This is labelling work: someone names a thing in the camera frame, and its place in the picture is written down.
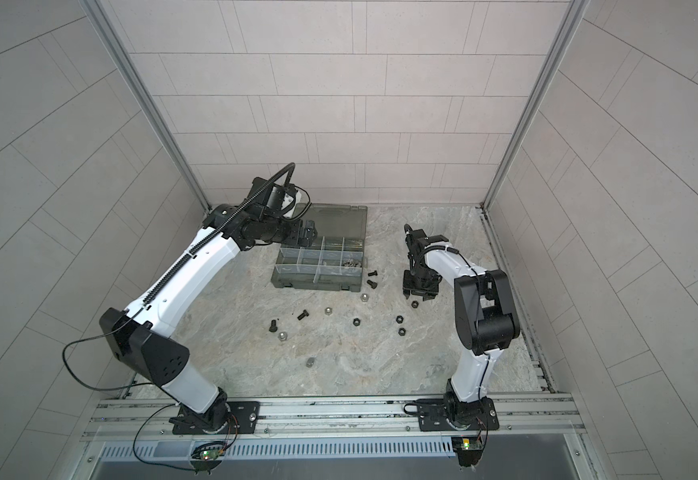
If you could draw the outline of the aluminium mounting rail frame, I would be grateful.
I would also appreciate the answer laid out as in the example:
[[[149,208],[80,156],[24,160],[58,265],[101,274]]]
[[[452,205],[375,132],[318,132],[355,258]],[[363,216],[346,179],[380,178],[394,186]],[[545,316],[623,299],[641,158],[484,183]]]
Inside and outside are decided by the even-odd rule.
[[[584,422],[568,394],[496,394],[498,428],[452,428],[434,396],[245,398],[231,403],[229,425],[215,434],[172,423],[166,400],[102,401],[81,439],[98,458],[150,463],[190,461],[195,447],[226,441],[223,461],[456,457],[452,437],[481,437],[486,446],[509,437],[549,435],[576,444]]]

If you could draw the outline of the controller board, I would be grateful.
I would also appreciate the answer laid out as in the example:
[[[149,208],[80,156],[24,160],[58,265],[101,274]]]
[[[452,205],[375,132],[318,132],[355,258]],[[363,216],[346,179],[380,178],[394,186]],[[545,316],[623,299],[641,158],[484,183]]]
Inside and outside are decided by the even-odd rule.
[[[476,467],[482,459],[486,446],[485,441],[479,436],[452,437],[451,444],[458,464],[463,468]]]
[[[213,441],[195,447],[190,454],[190,464],[195,473],[210,475],[222,463],[227,447],[226,441]]]

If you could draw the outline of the right controller board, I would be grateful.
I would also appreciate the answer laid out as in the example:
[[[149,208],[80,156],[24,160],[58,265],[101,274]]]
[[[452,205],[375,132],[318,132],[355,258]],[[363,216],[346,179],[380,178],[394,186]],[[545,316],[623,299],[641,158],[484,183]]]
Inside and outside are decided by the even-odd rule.
[[[476,467],[482,459],[486,446],[485,441],[479,436],[452,437],[451,444],[458,464],[463,468]]]

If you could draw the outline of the grey plastic organizer box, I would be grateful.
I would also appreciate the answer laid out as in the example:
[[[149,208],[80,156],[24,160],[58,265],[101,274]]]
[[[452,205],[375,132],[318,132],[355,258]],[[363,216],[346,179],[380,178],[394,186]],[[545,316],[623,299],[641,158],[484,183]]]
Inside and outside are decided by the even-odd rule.
[[[310,247],[281,247],[271,276],[276,288],[318,291],[361,290],[365,266],[366,206],[314,204],[317,237]],[[362,259],[362,268],[345,268],[345,259]]]

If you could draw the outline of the left controller board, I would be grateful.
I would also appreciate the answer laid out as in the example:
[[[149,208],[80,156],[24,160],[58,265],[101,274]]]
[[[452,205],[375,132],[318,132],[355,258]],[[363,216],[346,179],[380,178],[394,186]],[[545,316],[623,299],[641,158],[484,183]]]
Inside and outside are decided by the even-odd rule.
[[[195,447],[190,454],[190,464],[195,473],[210,475],[222,463],[227,447],[226,441],[213,441]]]

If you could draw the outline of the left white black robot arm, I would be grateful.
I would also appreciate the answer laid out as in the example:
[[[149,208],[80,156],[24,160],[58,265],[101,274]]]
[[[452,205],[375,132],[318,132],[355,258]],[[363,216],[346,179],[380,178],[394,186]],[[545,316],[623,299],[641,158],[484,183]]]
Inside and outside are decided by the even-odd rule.
[[[204,219],[187,249],[150,289],[124,309],[100,318],[113,356],[179,405],[172,423],[191,433],[217,433],[230,422],[226,393],[190,361],[173,340],[184,313],[210,280],[236,255],[273,243],[307,247],[316,237],[304,219],[304,190],[257,177],[238,206],[220,205]]]

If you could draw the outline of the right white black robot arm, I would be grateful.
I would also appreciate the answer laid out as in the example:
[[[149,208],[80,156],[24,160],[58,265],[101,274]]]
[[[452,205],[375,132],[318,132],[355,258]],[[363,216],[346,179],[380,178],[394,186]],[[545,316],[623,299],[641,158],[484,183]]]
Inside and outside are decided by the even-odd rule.
[[[409,267],[403,273],[403,295],[432,300],[442,282],[453,290],[454,324],[463,350],[440,410],[454,429],[496,430],[487,383],[521,330],[508,275],[474,265],[443,235],[430,236],[408,224],[404,232]]]

